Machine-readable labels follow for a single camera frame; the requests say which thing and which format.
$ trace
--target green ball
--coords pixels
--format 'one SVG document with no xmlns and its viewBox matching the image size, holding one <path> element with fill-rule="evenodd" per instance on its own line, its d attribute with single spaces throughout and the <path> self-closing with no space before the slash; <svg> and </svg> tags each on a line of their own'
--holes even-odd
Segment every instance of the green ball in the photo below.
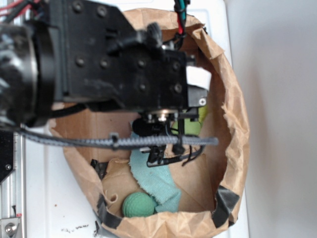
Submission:
<svg viewBox="0 0 317 238">
<path fill-rule="evenodd" d="M 154 200 L 143 192 L 130 194 L 125 198 L 122 206 L 125 217 L 148 217 L 153 215 L 154 209 Z"/>
</svg>

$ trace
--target teal cloth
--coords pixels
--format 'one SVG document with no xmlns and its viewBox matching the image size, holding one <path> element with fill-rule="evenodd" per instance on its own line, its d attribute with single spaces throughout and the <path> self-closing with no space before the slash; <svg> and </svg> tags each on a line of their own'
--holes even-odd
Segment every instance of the teal cloth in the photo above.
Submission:
<svg viewBox="0 0 317 238">
<path fill-rule="evenodd" d="M 133 177 L 140 187 L 157 202 L 157 212 L 177 212 L 181 197 L 181 190 L 173 181 L 169 167 L 159 166 L 149 168 L 147 160 L 149 153 L 133 150 L 130 156 L 130 167 Z"/>
</svg>

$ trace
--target screw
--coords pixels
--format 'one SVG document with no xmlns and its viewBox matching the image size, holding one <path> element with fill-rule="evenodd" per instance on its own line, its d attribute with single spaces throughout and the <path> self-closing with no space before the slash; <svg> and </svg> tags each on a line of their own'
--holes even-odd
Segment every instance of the screw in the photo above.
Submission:
<svg viewBox="0 0 317 238">
<path fill-rule="evenodd" d="M 200 106 L 205 106 L 206 104 L 207 104 L 206 98 L 201 98 L 201 99 L 199 100 L 199 105 L 200 105 Z"/>
<path fill-rule="evenodd" d="M 138 65 L 139 65 L 140 68 L 144 68 L 145 67 L 144 60 L 139 60 Z"/>
<path fill-rule="evenodd" d="M 180 63 L 179 62 L 174 62 L 174 64 L 173 64 L 173 70 L 174 71 L 178 71 L 179 70 L 179 68 L 180 68 Z"/>
<path fill-rule="evenodd" d="M 144 92 L 146 90 L 145 84 L 140 84 L 140 90 Z"/>
<path fill-rule="evenodd" d="M 77 66 L 84 67 L 85 66 L 85 59 L 81 56 L 77 56 L 75 60 Z"/>
<path fill-rule="evenodd" d="M 10 170 L 11 168 L 12 168 L 12 166 L 9 165 L 9 164 L 5 166 L 5 169 L 6 169 L 6 170 Z"/>
<path fill-rule="evenodd" d="M 81 13 L 83 11 L 83 9 L 84 9 L 84 6 L 83 6 L 81 1 L 74 1 L 73 2 L 73 10 L 74 10 L 74 12 Z"/>
<path fill-rule="evenodd" d="M 101 59 L 100 66 L 101 68 L 108 68 L 108 61 L 106 59 Z"/>
<path fill-rule="evenodd" d="M 5 226 L 5 232 L 9 235 L 12 236 L 15 234 L 17 226 L 14 223 L 9 223 Z"/>
<path fill-rule="evenodd" d="M 183 87 L 179 83 L 176 83 L 175 86 L 174 86 L 174 90 L 175 90 L 176 93 L 181 93 L 182 90 L 183 90 Z"/>
<path fill-rule="evenodd" d="M 167 120 L 166 115 L 165 114 L 161 114 L 160 117 L 158 118 L 158 121 L 160 122 L 165 122 Z"/>
<path fill-rule="evenodd" d="M 105 17 L 107 15 L 107 9 L 104 6 L 97 7 L 97 14 L 99 17 Z"/>
</svg>

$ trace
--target crumpled paper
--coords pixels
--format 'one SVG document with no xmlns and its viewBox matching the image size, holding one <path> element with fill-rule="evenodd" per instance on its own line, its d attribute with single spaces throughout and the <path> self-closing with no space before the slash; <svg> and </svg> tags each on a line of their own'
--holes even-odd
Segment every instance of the crumpled paper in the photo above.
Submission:
<svg viewBox="0 0 317 238">
<path fill-rule="evenodd" d="M 174 12 L 136 9 L 124 14 L 136 29 L 146 28 L 148 24 L 157 22 L 164 30 L 164 40 L 172 38 L 178 27 Z M 204 31 L 203 24 L 188 16 L 186 27 L 189 36 L 185 39 L 182 50 L 195 55 L 198 66 L 212 73 L 208 95 L 209 113 L 200 136 L 216 136 L 219 138 L 219 145 L 206 147 L 199 158 L 185 167 L 181 167 L 181 164 L 169 165 L 175 184 L 182 190 L 180 212 L 163 212 L 146 218 L 123 218 L 116 229 L 103 224 L 104 228 L 122 238 L 213 237 L 228 229 L 229 221 L 236 222 L 238 219 L 241 200 L 221 227 L 215 227 L 211 215 L 216 208 L 215 194 L 220 185 L 240 198 L 243 194 L 250 152 L 250 128 L 243 94 L 223 49 Z M 129 123 L 135 118 L 137 114 L 133 113 L 101 114 L 86 110 L 53 121 L 51 132 L 66 138 L 105 138 L 110 132 L 118 131 L 120 137 L 129 137 Z M 124 168 L 128 166 L 130 152 L 64 148 L 64 154 L 95 211 L 99 195 L 102 194 L 108 203 L 108 211 L 120 216 L 120 204 L 124 197 L 140 189 Z M 100 181 L 90 166 L 92 159 L 114 163 L 111 178 L 117 180 Z"/>
</svg>

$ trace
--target robotic arm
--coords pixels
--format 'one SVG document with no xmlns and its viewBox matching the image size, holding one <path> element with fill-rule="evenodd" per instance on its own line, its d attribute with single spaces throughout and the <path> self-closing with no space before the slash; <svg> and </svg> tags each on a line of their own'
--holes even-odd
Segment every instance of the robotic arm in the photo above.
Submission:
<svg viewBox="0 0 317 238">
<path fill-rule="evenodd" d="M 174 162 L 192 156 L 182 155 L 182 144 L 216 145 L 216 138 L 184 135 L 184 119 L 197 120 L 198 108 L 206 105 L 211 75 L 178 51 L 186 36 L 187 2 L 175 3 L 179 31 L 163 42 L 157 23 L 136 31 L 114 6 L 88 0 L 22 1 L 0 25 L 1 128 L 61 146 L 148 146 L 148 165 L 172 163 L 162 157 L 168 143 L 174 144 Z M 37 12 L 33 19 L 22 26 L 8 24 L 29 6 Z M 76 105 L 52 111 L 54 102 Z M 86 108 L 138 112 L 133 130 L 140 138 L 113 134 L 105 140 L 70 140 L 20 127 L 42 126 Z M 171 121 L 178 121 L 178 135 L 170 131 Z"/>
</svg>

